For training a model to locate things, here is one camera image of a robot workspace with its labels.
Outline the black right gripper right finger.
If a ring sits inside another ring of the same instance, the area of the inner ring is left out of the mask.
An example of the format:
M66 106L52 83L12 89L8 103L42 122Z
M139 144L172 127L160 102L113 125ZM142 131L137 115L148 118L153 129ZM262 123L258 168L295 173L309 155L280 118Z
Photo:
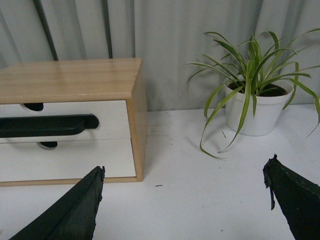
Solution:
M283 165L275 154L263 167L271 209L277 200L296 240L320 238L320 186Z

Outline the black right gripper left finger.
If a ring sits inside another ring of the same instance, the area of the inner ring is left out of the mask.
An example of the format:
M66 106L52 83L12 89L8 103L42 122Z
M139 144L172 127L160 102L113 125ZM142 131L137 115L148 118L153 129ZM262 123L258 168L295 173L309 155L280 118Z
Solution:
M91 240L102 200L105 168L97 166L12 240Z

